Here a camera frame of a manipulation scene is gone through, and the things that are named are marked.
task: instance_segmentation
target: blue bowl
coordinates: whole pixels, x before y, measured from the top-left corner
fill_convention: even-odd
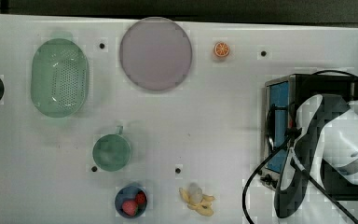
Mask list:
[[[126,202],[127,200],[135,200],[135,196],[139,193],[139,192],[143,192],[146,196],[146,203],[142,206],[138,206],[138,212],[136,213],[135,216],[131,217],[129,215],[127,215],[123,209],[121,208],[122,204],[124,202]],[[115,207],[116,210],[118,211],[118,213],[122,216],[122,217],[126,217],[126,218],[136,218],[141,216],[144,211],[146,210],[147,207],[147,194],[145,192],[145,190],[143,188],[141,188],[140,186],[136,186],[136,185],[129,185],[127,187],[125,187],[124,189],[121,189],[115,199]]]

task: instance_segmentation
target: orange slice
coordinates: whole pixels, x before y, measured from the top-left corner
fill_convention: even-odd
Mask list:
[[[217,57],[226,57],[229,54],[229,46],[226,43],[218,42],[214,45],[214,54]]]

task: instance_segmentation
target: cup handle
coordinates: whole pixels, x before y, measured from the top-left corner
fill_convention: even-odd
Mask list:
[[[122,134],[123,134],[123,126],[118,125],[118,126],[116,127],[116,134],[118,134],[118,135],[122,135]]]

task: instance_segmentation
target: pink plate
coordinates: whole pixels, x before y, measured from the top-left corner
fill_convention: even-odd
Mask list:
[[[121,41],[120,61],[128,78],[151,91],[164,91],[185,80],[192,49],[186,32],[160,17],[136,22]]]

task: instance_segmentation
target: dark background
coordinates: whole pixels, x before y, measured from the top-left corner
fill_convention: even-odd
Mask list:
[[[0,13],[358,27],[358,0],[0,0]]]

